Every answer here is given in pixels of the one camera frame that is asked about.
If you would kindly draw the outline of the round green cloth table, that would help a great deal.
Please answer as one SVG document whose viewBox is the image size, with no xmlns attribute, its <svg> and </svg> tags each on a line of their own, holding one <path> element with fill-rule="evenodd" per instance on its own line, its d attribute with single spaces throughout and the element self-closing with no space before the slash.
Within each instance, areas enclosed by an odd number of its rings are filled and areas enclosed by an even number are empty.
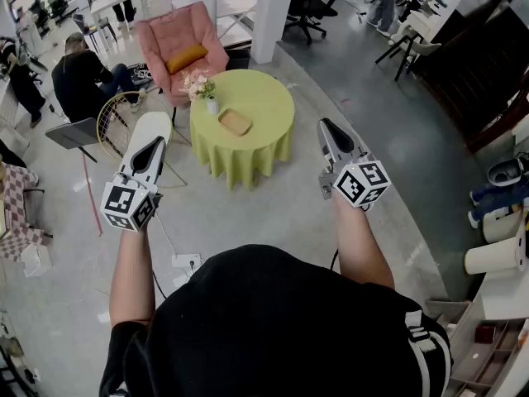
<svg viewBox="0 0 529 397">
<path fill-rule="evenodd" d="M 216 74 L 215 97 L 219 113 L 208 111 L 207 102 L 191 104 L 192 150 L 200 165 L 210 168 L 214 179 L 226 176 L 226 187 L 256 186 L 257 174 L 270 177 L 274 162 L 290 159 L 295 108 L 288 89 L 275 77 L 253 69 L 234 69 Z M 227 111 L 250 122 L 238 136 L 221 124 Z"/>
</svg>

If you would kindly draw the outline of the person's right forearm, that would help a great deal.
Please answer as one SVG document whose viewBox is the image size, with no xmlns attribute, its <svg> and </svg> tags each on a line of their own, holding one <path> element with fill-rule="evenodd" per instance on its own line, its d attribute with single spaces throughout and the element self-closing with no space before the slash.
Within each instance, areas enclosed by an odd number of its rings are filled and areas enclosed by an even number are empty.
<svg viewBox="0 0 529 397">
<path fill-rule="evenodd" d="M 336 214 L 337 250 L 341 275 L 359 284 L 395 289 L 393 274 L 362 208 L 353 208 L 339 193 L 332 194 Z"/>
</svg>

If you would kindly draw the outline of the white box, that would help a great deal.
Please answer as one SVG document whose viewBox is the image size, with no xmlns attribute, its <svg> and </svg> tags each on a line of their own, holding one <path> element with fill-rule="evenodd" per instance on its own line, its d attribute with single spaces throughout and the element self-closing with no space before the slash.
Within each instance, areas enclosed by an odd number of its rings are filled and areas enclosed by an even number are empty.
<svg viewBox="0 0 529 397">
<path fill-rule="evenodd" d="M 47 246 L 30 244 L 21 253 L 26 278 L 42 276 L 52 267 L 52 261 Z"/>
</svg>

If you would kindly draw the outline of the white pillar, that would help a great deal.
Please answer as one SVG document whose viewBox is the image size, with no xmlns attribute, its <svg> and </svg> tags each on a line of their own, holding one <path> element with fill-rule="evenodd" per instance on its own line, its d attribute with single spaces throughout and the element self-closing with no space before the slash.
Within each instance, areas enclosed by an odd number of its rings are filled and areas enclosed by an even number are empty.
<svg viewBox="0 0 529 397">
<path fill-rule="evenodd" d="M 283 35 L 291 0 L 257 0 L 250 54 L 259 64 L 272 61 L 276 42 Z"/>
</svg>

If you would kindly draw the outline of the white power strip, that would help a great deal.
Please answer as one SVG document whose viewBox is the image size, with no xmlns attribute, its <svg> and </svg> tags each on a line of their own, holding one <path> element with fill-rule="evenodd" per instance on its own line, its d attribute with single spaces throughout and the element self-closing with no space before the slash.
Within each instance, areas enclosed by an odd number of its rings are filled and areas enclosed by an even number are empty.
<svg viewBox="0 0 529 397">
<path fill-rule="evenodd" d="M 198 268 L 202 264 L 199 254 L 172 255 L 172 266 L 181 269 Z"/>
</svg>

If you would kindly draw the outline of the black box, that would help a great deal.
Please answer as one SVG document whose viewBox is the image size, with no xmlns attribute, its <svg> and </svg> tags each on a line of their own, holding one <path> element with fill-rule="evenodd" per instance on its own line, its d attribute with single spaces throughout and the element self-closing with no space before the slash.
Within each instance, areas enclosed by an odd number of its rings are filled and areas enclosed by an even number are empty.
<svg viewBox="0 0 529 397">
<path fill-rule="evenodd" d="M 226 71 L 234 69 L 248 69 L 250 64 L 250 50 L 230 49 L 226 50 L 229 60 L 226 64 Z"/>
</svg>

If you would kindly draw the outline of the pink checkered chair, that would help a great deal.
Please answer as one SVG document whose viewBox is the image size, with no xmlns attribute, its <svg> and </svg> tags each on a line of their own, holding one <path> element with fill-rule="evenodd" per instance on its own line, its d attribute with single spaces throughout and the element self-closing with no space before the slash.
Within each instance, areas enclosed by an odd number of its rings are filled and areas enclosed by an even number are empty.
<svg viewBox="0 0 529 397">
<path fill-rule="evenodd" d="M 45 191 L 31 170 L 2 163 L 0 181 L 0 259 L 22 263 L 29 246 L 47 246 L 53 235 L 38 220 L 37 204 Z"/>
</svg>

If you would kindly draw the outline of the person's black shirt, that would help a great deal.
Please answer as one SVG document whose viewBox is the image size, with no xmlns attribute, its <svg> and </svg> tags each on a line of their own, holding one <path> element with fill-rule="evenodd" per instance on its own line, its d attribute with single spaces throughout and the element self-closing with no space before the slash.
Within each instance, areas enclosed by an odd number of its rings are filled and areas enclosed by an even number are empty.
<svg viewBox="0 0 529 397">
<path fill-rule="evenodd" d="M 442 397 L 451 365 L 415 301 L 247 245 L 112 329 L 99 397 Z"/>
</svg>

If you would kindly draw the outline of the grey chair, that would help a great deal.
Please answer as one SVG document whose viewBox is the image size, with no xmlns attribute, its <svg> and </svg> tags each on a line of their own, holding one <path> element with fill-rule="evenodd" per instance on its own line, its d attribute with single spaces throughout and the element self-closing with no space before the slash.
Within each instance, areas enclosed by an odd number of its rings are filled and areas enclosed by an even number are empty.
<svg viewBox="0 0 529 397">
<path fill-rule="evenodd" d="M 45 136 L 66 150 L 78 149 L 94 163 L 98 162 L 85 150 L 85 146 L 98 144 L 97 121 L 93 117 L 53 127 Z"/>
</svg>

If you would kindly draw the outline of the black stool chair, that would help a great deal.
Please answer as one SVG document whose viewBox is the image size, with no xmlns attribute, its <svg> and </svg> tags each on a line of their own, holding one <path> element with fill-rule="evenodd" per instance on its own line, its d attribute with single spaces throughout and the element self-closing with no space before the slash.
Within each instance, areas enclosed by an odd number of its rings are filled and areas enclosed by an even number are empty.
<svg viewBox="0 0 529 397">
<path fill-rule="evenodd" d="M 74 23 L 78 27 L 78 29 L 83 33 L 84 36 L 87 36 L 90 41 L 92 42 L 92 48 L 98 52 L 98 43 L 95 38 L 95 35 L 97 34 L 97 28 L 95 24 L 88 24 L 87 21 L 84 18 L 84 15 L 81 13 L 74 13 L 72 15 L 72 19 L 74 20 Z M 116 33 L 112 28 L 112 25 L 107 17 L 103 17 L 99 21 L 99 25 L 102 28 L 103 37 L 108 38 L 108 35 L 106 35 L 106 32 L 109 32 L 114 39 L 114 41 L 117 41 Z"/>
</svg>

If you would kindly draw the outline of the toy figure blue trousers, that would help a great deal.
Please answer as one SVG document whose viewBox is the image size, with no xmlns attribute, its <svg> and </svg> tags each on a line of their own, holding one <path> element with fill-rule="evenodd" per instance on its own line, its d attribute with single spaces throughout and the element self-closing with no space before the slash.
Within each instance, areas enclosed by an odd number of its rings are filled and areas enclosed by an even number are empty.
<svg viewBox="0 0 529 397">
<path fill-rule="evenodd" d="M 486 214 L 529 199 L 529 152 L 493 165 L 487 179 L 482 189 L 469 193 L 474 208 L 468 211 L 468 219 L 474 229 Z"/>
</svg>

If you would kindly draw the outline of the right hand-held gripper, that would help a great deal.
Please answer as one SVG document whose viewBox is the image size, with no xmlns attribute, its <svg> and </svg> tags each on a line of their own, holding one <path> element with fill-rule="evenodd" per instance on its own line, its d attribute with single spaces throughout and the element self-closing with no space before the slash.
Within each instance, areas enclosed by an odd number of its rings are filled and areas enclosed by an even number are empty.
<svg viewBox="0 0 529 397">
<path fill-rule="evenodd" d="M 318 121 L 317 137 L 329 165 L 319 175 L 324 199 L 333 192 L 340 194 L 353 208 L 370 210 L 374 203 L 391 186 L 391 180 L 379 160 L 370 152 L 341 161 L 341 152 L 355 149 L 352 138 L 333 121 L 325 117 Z"/>
</svg>

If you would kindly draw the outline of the yellow-green rectangular plastic tray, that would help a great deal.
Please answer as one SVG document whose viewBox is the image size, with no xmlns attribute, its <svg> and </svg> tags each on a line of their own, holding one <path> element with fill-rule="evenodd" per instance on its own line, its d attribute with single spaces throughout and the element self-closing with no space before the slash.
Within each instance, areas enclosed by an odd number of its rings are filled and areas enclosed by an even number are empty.
<svg viewBox="0 0 529 397">
<path fill-rule="evenodd" d="M 252 127 L 252 121 L 248 117 L 230 108 L 224 110 L 217 120 L 234 136 L 244 136 Z"/>
</svg>

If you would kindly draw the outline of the person's left forearm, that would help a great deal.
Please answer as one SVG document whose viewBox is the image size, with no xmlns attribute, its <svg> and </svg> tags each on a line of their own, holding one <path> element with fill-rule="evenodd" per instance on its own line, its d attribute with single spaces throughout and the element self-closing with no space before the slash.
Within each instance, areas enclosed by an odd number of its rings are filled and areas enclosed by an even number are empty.
<svg viewBox="0 0 529 397">
<path fill-rule="evenodd" d="M 155 313 L 155 286 L 147 227 L 123 230 L 112 277 L 109 315 L 119 323 L 148 324 Z"/>
</svg>

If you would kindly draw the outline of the orange cushion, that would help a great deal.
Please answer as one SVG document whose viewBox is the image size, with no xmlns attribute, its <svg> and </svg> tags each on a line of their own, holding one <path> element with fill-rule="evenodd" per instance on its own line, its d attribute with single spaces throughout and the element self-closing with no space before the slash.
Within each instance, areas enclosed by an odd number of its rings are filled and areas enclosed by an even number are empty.
<svg viewBox="0 0 529 397">
<path fill-rule="evenodd" d="M 203 45 L 194 44 L 179 52 L 177 55 L 174 55 L 165 63 L 165 65 L 170 74 L 176 74 L 183 68 L 194 63 L 196 60 L 205 57 L 207 53 L 208 50 Z"/>
</svg>

